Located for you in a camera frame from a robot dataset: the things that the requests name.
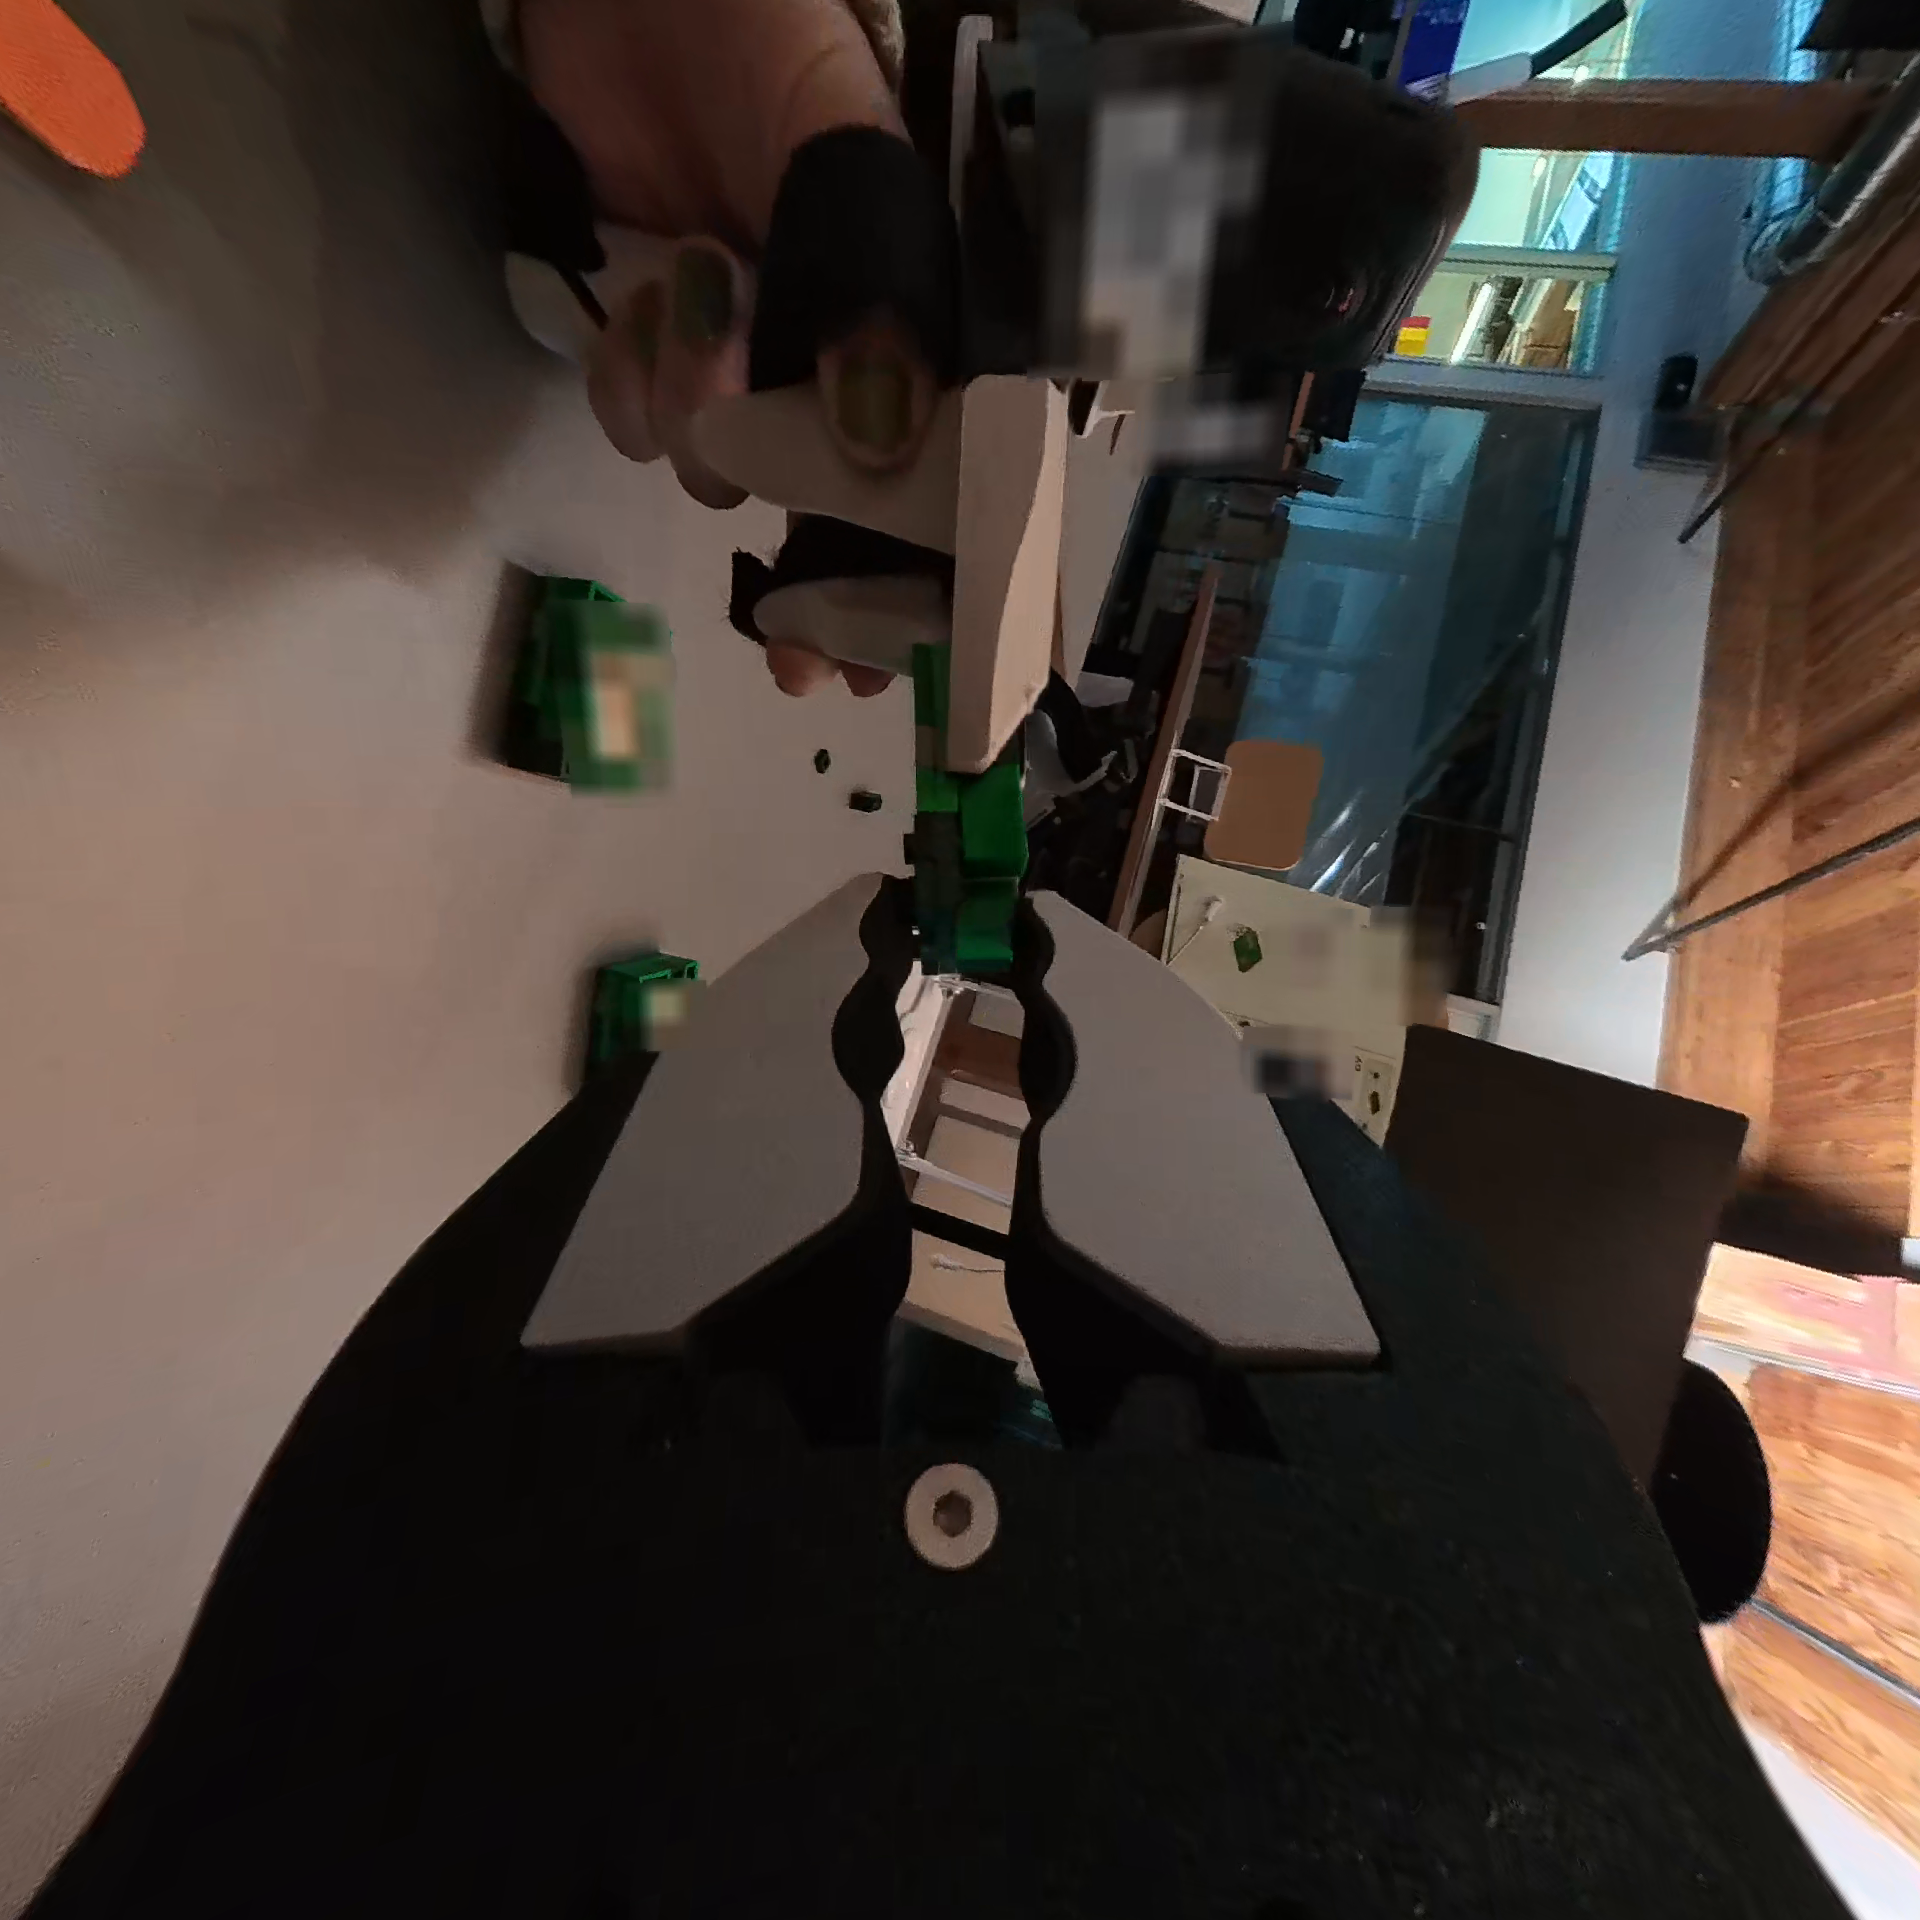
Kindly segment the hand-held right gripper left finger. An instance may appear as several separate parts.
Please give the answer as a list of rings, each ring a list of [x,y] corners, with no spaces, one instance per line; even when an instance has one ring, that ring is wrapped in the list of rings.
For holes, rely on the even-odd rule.
[[[912,1215],[882,1096],[909,888],[861,872],[751,950],[652,1062],[519,1336],[765,1379],[819,1445],[880,1439]]]

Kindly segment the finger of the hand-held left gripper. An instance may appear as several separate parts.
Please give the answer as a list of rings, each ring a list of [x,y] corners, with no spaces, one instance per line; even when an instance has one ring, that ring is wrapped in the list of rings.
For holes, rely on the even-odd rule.
[[[983,374],[962,402],[945,764],[986,773],[1052,672],[1065,538],[1068,399]]]

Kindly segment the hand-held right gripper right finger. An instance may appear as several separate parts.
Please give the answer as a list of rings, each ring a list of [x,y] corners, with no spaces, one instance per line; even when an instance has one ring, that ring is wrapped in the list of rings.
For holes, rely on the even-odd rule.
[[[1367,1373],[1381,1334],[1227,1022],[1056,894],[1021,903],[1027,1133],[1010,1308],[1069,1450],[1128,1407],[1271,1450],[1255,1381]]]

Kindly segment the green lego block tan tile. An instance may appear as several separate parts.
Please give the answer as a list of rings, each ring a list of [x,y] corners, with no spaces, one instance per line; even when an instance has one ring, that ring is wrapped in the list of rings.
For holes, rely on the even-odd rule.
[[[516,775],[569,782],[562,726],[564,678],[559,643],[548,631],[564,607],[621,605],[624,596],[593,579],[525,573],[511,618],[508,687],[497,704],[489,755]]]
[[[917,811],[905,856],[925,976],[1007,976],[1027,867],[1021,730],[979,775],[945,759],[946,643],[912,650]]]
[[[685,955],[642,948],[593,974],[584,1069],[594,1076],[672,1043],[703,987],[700,964]]]

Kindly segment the person's left hand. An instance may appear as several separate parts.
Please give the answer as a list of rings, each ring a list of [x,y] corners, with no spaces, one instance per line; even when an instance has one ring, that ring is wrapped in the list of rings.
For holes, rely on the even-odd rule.
[[[791,162],[820,138],[914,150],[896,5],[532,3],[493,30],[584,168],[593,237],[584,371],[618,453],[685,493],[746,491],[693,446],[695,416],[751,387],[760,266]]]

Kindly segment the instruction booklet on stand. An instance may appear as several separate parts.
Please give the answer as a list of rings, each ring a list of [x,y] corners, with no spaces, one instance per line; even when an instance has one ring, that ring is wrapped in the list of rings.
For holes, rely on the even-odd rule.
[[[1437,940],[1397,908],[1338,900],[1197,855],[1177,855],[1161,962],[1240,1034],[1255,1080],[1321,1092],[1379,1144],[1408,1031],[1492,1040],[1499,1008],[1448,992]]]

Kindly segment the tan rounded board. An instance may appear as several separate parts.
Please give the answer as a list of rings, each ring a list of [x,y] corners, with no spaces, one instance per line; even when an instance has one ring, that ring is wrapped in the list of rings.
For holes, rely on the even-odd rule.
[[[1250,872],[1290,872],[1305,855],[1324,767],[1313,742],[1236,739],[1224,759],[1205,860]]]

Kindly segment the orange brick separator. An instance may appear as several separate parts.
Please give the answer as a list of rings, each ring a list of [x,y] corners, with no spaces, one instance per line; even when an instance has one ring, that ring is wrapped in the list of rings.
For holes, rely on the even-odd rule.
[[[125,179],[146,122],[122,68],[60,3],[3,3],[3,109],[48,154],[97,179]]]

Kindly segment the silver ventilation duct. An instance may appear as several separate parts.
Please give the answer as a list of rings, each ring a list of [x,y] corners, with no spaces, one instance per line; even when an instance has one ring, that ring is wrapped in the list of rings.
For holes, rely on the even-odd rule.
[[[1764,223],[1745,250],[1745,276],[1763,288],[1827,266],[1852,246],[1919,154],[1919,52],[1883,104],[1793,213]]]

